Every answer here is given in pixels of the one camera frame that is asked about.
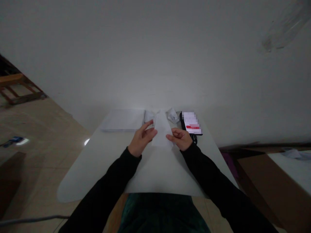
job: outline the floor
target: floor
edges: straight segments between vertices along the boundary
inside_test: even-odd
[[[24,93],[27,90],[20,86],[14,90],[18,94],[27,94]],[[24,152],[26,157],[21,167],[13,167],[5,174],[6,177],[14,177],[20,173],[22,183],[3,220],[55,214],[69,216],[79,201],[59,203],[56,191],[83,149],[85,140],[90,138],[90,133],[49,98],[9,108],[4,107],[5,100],[0,98],[0,105],[0,142],[13,136],[30,140],[25,145],[5,149],[6,152]],[[232,232],[211,200],[193,197],[193,202],[211,232]],[[8,226],[0,228],[0,232],[58,232],[64,223],[65,220],[54,219]]]

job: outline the stack of paper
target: stack of paper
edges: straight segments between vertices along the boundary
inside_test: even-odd
[[[144,109],[114,109],[101,123],[100,129],[105,132],[135,132],[144,123]]]

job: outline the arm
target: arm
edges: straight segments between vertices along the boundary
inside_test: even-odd
[[[136,172],[143,150],[157,134],[154,128],[146,130],[152,123],[151,120],[136,131],[130,145],[82,199],[60,233],[103,231],[110,212]]]
[[[189,170],[234,232],[278,232],[250,199],[201,152],[187,131],[174,128],[172,132],[175,137],[167,135],[167,138],[180,148]]]

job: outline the hand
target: hand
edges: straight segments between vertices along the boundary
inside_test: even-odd
[[[147,129],[148,126],[152,124],[153,120],[148,121],[135,132],[132,142],[127,147],[131,155],[139,157],[144,151],[147,144],[150,143],[155,135],[158,133],[158,131],[154,128]]]
[[[190,134],[182,129],[179,128],[172,128],[172,135],[166,135],[166,138],[170,140],[171,142],[176,143],[178,148],[181,151],[185,151],[188,149],[192,144],[192,138],[190,137]]]

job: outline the green pants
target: green pants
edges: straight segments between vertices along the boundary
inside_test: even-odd
[[[138,193],[129,195],[118,232],[210,233],[210,230],[190,196]]]

